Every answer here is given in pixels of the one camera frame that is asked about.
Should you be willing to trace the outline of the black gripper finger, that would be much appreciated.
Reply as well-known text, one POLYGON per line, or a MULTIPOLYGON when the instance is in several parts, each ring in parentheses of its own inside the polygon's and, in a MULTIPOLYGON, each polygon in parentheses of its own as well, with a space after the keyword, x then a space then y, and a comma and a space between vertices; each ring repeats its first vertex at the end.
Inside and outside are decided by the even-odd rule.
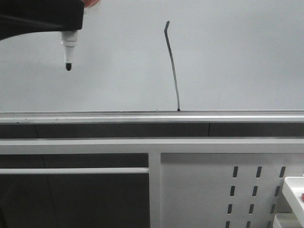
POLYGON ((1 0, 0 39, 36 32, 81 30, 81 0, 1 0))

